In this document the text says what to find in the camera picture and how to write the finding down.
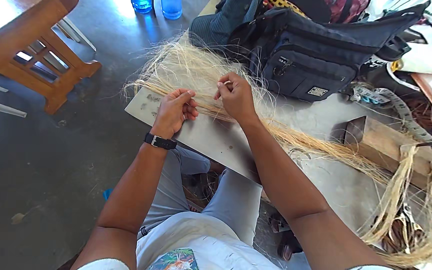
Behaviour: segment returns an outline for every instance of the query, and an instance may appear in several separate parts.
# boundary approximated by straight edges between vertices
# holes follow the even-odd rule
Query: bag pocket
[[[304,101],[322,101],[347,86],[357,69],[279,47],[268,59],[263,76],[268,90]]]

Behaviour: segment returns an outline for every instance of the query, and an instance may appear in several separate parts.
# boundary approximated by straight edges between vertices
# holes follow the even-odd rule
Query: blue water bottle
[[[131,0],[131,4],[134,11],[142,14],[148,13],[153,9],[151,0]]]
[[[176,20],[183,14],[181,0],[161,0],[161,9],[166,19]]]

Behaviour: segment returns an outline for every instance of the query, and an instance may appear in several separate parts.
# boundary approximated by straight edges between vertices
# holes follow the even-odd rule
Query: floor
[[[102,192],[116,185],[149,130],[123,110],[122,86],[145,63],[145,48],[182,33],[206,3],[183,0],[183,16],[168,21],[158,3],[154,18],[135,15],[130,0],[80,0],[69,18],[97,53],[68,44],[103,67],[52,116],[44,113],[42,96],[0,76],[0,86],[10,90],[0,92],[0,103],[28,113],[0,113],[0,269],[56,269],[83,247],[103,207]],[[255,248],[275,258],[271,211],[261,205]]]

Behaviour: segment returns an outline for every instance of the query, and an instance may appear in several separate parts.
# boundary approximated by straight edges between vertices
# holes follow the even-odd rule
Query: hand
[[[195,95],[193,90],[183,88],[165,95],[157,110],[151,134],[171,139],[181,129],[184,120],[195,120],[199,115],[196,109],[198,103],[192,99]]]
[[[239,125],[243,122],[259,120],[251,86],[245,79],[234,72],[229,72],[219,79],[217,88],[218,91],[213,98],[223,99],[224,109]]]

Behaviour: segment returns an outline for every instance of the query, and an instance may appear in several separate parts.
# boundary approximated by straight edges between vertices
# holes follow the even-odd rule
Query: wristwatch
[[[148,144],[151,144],[154,147],[160,147],[166,150],[175,149],[177,145],[177,143],[173,140],[163,139],[149,132],[147,132],[146,136],[144,136],[144,141]]]

